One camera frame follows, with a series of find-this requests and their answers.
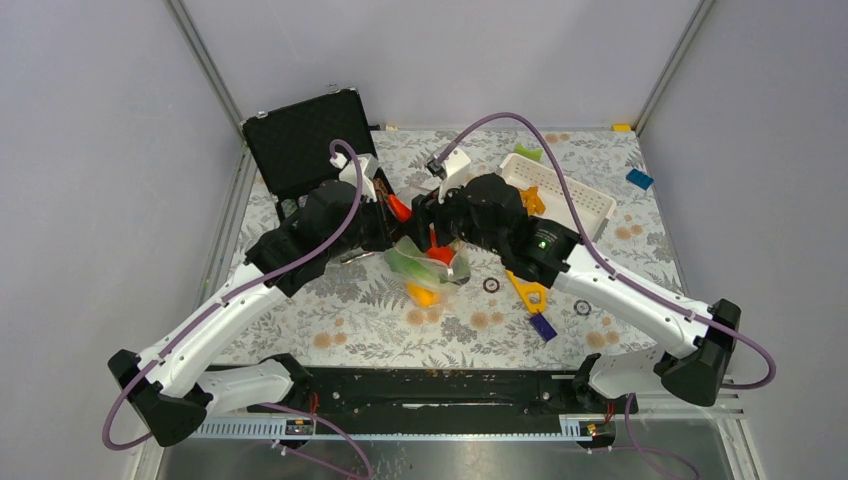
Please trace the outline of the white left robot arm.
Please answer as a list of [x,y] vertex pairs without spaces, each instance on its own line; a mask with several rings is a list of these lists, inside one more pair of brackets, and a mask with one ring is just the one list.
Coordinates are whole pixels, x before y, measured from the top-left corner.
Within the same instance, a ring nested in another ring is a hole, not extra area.
[[122,349],[108,368],[122,393],[163,446],[192,435],[211,415],[260,403],[296,411],[310,385],[288,354],[258,364],[212,371],[210,365],[249,325],[319,278],[338,256],[361,249],[385,251],[402,235],[390,195],[326,181],[280,226],[245,253],[225,284],[189,318],[139,353]]

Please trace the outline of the green lettuce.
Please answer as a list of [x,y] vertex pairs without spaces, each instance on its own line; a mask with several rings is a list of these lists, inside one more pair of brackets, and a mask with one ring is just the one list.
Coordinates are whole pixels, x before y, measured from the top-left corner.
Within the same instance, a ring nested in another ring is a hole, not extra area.
[[384,254],[384,258],[393,273],[418,285],[435,288],[450,281],[447,269],[426,257],[410,257],[392,249]]

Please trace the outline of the white plastic basket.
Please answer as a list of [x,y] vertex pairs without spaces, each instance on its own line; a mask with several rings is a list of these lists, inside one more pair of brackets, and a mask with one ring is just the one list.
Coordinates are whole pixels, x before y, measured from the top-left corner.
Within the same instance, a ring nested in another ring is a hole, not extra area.
[[[578,231],[554,169],[511,153],[500,164],[497,173],[508,185],[518,190],[537,186],[546,205],[546,211],[538,217],[557,221],[575,232]],[[565,178],[565,183],[581,225],[588,237],[596,241],[612,217],[616,207],[615,200],[570,178]]]

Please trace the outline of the yellow bell pepper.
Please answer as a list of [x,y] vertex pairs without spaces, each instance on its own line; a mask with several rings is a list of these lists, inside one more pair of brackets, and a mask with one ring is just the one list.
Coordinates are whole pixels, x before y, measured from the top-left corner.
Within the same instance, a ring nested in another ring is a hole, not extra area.
[[407,283],[406,290],[414,304],[420,308],[430,308],[441,302],[441,296],[414,283]]

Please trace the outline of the orange carrot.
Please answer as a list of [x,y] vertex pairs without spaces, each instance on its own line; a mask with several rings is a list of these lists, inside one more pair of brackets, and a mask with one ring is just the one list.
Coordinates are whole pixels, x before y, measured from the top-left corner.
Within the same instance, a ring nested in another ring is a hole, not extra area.
[[[401,223],[404,223],[411,218],[412,210],[408,208],[396,195],[388,195],[388,205],[397,220]],[[433,229],[430,229],[430,240],[431,246],[425,252],[426,257],[441,262],[445,266],[449,266],[455,255],[454,250],[449,246],[437,246],[436,235]]]

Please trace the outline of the clear zip top bag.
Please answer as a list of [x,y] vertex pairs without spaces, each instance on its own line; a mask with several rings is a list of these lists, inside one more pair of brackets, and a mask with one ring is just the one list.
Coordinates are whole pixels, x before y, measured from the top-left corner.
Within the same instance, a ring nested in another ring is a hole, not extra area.
[[420,251],[413,241],[403,237],[392,249],[384,253],[389,270],[404,283],[435,293],[453,293],[471,279],[466,246],[454,241],[447,246],[451,259],[445,263]]

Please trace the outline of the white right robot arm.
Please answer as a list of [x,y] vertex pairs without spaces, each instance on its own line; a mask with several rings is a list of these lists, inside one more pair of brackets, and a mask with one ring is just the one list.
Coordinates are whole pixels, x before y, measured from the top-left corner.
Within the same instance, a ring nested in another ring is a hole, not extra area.
[[687,299],[592,252],[590,241],[562,224],[560,202],[531,215],[520,190],[496,174],[444,195],[418,195],[409,206],[389,205],[419,249],[455,240],[477,246],[498,255],[514,276],[574,295],[654,341],[651,349],[588,356],[573,386],[583,410],[597,412],[612,399],[659,388],[690,404],[715,404],[735,349],[736,304]]

